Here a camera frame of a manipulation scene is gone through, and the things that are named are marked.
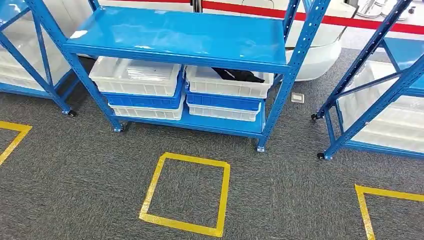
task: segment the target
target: shelf top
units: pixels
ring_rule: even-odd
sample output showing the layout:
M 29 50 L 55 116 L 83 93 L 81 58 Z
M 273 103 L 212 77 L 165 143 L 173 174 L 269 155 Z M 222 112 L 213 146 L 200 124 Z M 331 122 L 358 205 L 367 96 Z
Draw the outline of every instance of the shelf top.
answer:
M 2 0 L 0 3 L 0 27 L 9 21 L 14 21 L 23 13 L 29 11 L 24 0 Z
M 409 68 L 424 54 L 424 41 L 385 37 L 384 41 L 388 48 L 388 55 L 395 68 L 400 70 Z M 414 92 L 424 94 L 424 76 L 419 78 L 410 87 Z
M 268 18 L 102 6 L 65 46 L 157 62 L 271 73 L 289 68 L 283 22 Z

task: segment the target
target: stacked bins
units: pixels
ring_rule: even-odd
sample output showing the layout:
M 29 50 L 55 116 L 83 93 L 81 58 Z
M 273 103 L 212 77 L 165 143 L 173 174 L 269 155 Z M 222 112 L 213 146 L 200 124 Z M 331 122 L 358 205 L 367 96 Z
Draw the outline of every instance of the stacked bins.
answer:
M 8 26 L 3 33 L 44 80 L 48 82 L 34 22 L 24 18 L 19 19 Z M 45 31 L 43 31 L 43 39 L 52 83 L 57 86 L 61 83 L 60 80 L 63 76 L 71 70 L 71 67 Z M 1 45 L 0 83 L 44 91 L 24 67 Z
M 254 122 L 261 111 L 274 74 L 253 72 L 263 83 L 222 79 L 211 67 L 185 70 L 187 105 L 191 115 Z
M 367 61 L 345 91 L 395 73 L 391 63 Z M 398 78 L 342 96 L 338 105 L 347 130 Z M 424 153 L 424 98 L 406 96 L 392 102 L 358 132 L 353 141 Z
M 89 76 L 117 116 L 181 119 L 185 94 L 180 64 L 100 56 Z

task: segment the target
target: white machine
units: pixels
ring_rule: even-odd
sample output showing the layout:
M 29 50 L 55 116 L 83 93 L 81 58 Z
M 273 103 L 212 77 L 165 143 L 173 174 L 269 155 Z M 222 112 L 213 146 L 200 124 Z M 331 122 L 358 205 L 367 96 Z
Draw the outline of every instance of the white machine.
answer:
M 92 11 L 87 0 L 44 0 L 53 17 L 56 19 L 62 31 L 68 37 L 75 31 Z M 238 4 L 252 7 L 261 7 L 268 9 L 286 10 L 289 0 L 215 0 L 215 2 Z M 193 11 L 193 7 L 188 3 L 163 3 L 163 2 L 140 2 L 140 1 L 117 1 L 117 0 L 99 0 L 101 5 L 121 6 L 134 8 L 148 8 L 160 10 Z M 304 13 L 305 9 L 302 2 L 298 8 L 299 12 Z M 330 2 L 326 15 L 352 18 L 356 8 L 343 2 L 343 0 L 333 0 Z M 225 15 L 246 15 L 228 11 L 203 9 L 204 13 L 225 14 Z M 299 37 L 302 28 L 302 21 L 295 20 L 286 43 L 286 56 L 290 59 L 292 49 L 295 47 L 296 40 Z M 340 36 L 345 30 L 344 26 L 321 24 L 315 39 L 306 55 L 296 81 L 310 81 L 321 77 L 335 63 L 340 55 L 342 46 Z

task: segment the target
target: shelving unit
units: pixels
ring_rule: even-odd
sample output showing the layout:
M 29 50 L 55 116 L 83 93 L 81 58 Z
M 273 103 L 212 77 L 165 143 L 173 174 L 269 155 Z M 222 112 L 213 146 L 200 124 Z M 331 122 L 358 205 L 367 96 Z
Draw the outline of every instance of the shelving unit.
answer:
M 257 151 L 265 144 L 280 115 L 300 66 L 327 10 L 330 0 L 310 4 L 294 54 L 287 63 L 285 40 L 299 6 L 290 0 L 284 20 L 100 6 L 90 0 L 93 14 L 67 39 L 42 0 L 27 0 L 32 12 L 54 39 L 81 82 L 104 112 L 115 132 L 123 131 L 120 121 L 167 125 L 214 133 L 257 138 Z M 158 120 L 117 116 L 83 69 L 77 54 L 138 59 L 258 71 L 284 76 L 278 94 L 265 115 L 265 104 L 256 121 L 240 121 L 190 115 L 184 103 L 181 120 Z
M 344 77 L 338 83 L 338 85 L 328 97 L 324 105 L 322 105 L 322 107 L 316 114 L 313 114 L 311 116 L 313 120 L 325 118 L 330 139 L 329 148 L 324 153 L 317 154 L 317 157 L 319 159 L 332 159 L 333 155 L 340 148 L 351 148 L 355 150 L 372 151 L 414 158 L 424 158 L 424 151 L 419 150 L 422 149 L 422 147 L 416 147 L 416 149 L 418 149 L 419 151 L 415 151 L 410 150 L 410 144 L 405 144 L 404 147 L 389 146 L 400 146 L 401 144 L 396 143 L 396 141 L 394 141 L 394 144 L 372 144 L 372 140 L 369 140 L 367 142 L 352 140 L 360 133 L 364 133 L 364 128 L 366 126 L 372 126 L 375 122 L 373 120 L 377 120 L 377 122 L 388 122 L 392 120 L 390 119 L 391 115 L 389 114 L 390 111 L 388 110 L 393 109 L 393 106 L 396 107 L 396 104 L 399 104 L 399 101 L 404 102 L 405 98 L 407 98 L 405 96 L 414 97 L 408 99 L 416 99 L 418 102 L 422 102 L 421 98 L 424 97 L 424 41 L 385 37 L 386 33 L 398 20 L 399 16 L 408 7 L 410 2 L 411 0 L 403 0 L 399 1 L 396 4 L 390 14 L 384 19 L 380 27 L 368 41 L 365 48 L 360 52 L 360 54 L 350 66 L 348 71 L 345 73 Z M 346 87 L 349 85 L 350 82 L 355 82 L 353 81 L 354 76 L 362 67 L 367 58 L 372 53 L 374 53 L 377 47 L 382 47 L 385 49 L 396 72 L 389 74 L 385 77 L 370 81 L 366 84 L 349 87 L 350 89 L 347 89 Z M 392 85 L 388 87 L 388 89 L 384 93 L 379 95 L 373 103 L 370 103 L 370 106 L 365 109 L 365 111 L 356 119 L 356 121 L 354 121 L 349 127 L 347 127 L 347 129 L 344 129 L 344 114 L 346 114 L 349 109 L 346 107 L 343 109 L 341 104 L 339 104 L 340 100 L 352 94 L 359 93 L 360 91 L 366 91 L 367 89 L 370 90 L 374 86 L 378 87 L 378 85 L 383 83 L 386 85 L 392 83 Z M 363 101 L 363 99 L 356 98 L 356 101 L 361 102 Z M 341 131 L 341 135 L 337 138 L 334 133 L 333 124 L 330 116 L 330 109 L 332 107 L 335 107 L 336 109 L 336 114 Z M 424 116 L 424 112 L 422 111 L 422 109 L 417 111 L 417 116 L 420 115 Z M 394 126 L 395 128 L 399 128 L 400 130 L 402 130 L 402 125 L 400 122 L 394 122 L 392 124 L 392 126 Z M 422 133 L 421 131 L 423 131 L 422 124 L 414 123 L 414 125 L 414 128 L 420 130 L 418 134 L 420 136 Z M 411 125 L 406 125 L 404 128 L 405 131 L 411 129 Z M 396 139 L 398 137 L 395 133 L 392 132 L 387 132 L 387 135 L 385 136 L 387 138 L 393 139 Z M 399 138 L 399 141 L 402 141 L 402 139 L 409 140 L 410 138 Z M 418 137 L 415 138 L 414 141 L 420 142 L 423 141 L 423 138 Z
M 75 79 L 69 84 L 69 86 L 66 87 L 61 95 L 58 94 L 58 89 L 62 87 L 68 75 L 72 73 L 72 69 L 69 69 L 69 71 L 65 73 L 56 84 L 53 84 L 52 74 L 50 71 L 49 61 L 43 39 L 43 33 L 38 18 L 33 18 L 34 27 L 37 34 L 47 81 L 37 72 L 37 70 L 28 62 L 28 60 L 25 59 L 20 51 L 3 33 L 3 30 L 5 30 L 12 23 L 24 16 L 29 11 L 30 8 L 24 0 L 4 0 L 0 3 L 0 43 L 3 48 L 5 48 L 19 62 L 19 64 L 22 65 L 22 67 L 44 90 L 32 89 L 0 82 L 0 92 L 51 99 L 61 108 L 62 113 L 74 117 L 76 113 L 69 105 L 65 103 L 65 100 L 79 81 L 78 79 Z

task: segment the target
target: shelf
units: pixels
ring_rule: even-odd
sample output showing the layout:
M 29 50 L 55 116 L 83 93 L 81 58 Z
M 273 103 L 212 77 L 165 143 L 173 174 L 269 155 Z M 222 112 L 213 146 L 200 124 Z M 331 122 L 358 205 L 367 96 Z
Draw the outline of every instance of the shelf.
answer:
M 384 38 L 383 47 L 396 70 L 409 68 L 424 54 L 424 41 L 401 38 Z M 424 97 L 424 76 L 414 82 L 406 95 Z
M 286 73 L 280 19 L 102 6 L 66 41 L 72 53 Z
M 423 152 L 416 152 L 416 151 L 408 151 L 403 150 L 399 148 L 393 148 L 393 147 L 387 147 L 387 146 L 380 146 L 360 141 L 353 141 L 349 140 L 346 142 L 344 147 L 359 150 L 359 151 L 370 151 L 370 152 L 376 152 L 376 153 L 382 153 L 382 154 L 392 154 L 392 155 L 398 155 L 403 157 L 411 157 L 411 158 L 424 158 Z
M 2 0 L 0 3 L 0 31 L 30 11 L 24 0 Z
M 113 117 L 129 122 L 157 124 L 220 134 L 258 138 L 262 137 L 262 130 L 265 125 L 265 102 L 261 104 L 261 110 L 256 115 L 256 121 L 240 121 L 208 116 L 191 115 L 189 114 L 189 107 L 185 102 L 181 120 L 178 121 L 125 117 L 116 115 L 113 115 Z
M 44 98 L 44 99 L 52 98 L 50 94 L 48 94 L 45 91 L 40 91 L 40 90 L 35 90 L 31 88 L 15 86 L 15 85 L 10 85 L 10 84 L 0 82 L 0 93 L 1 92 L 9 93 L 9 94 L 26 95 L 30 97 L 37 97 L 37 98 Z

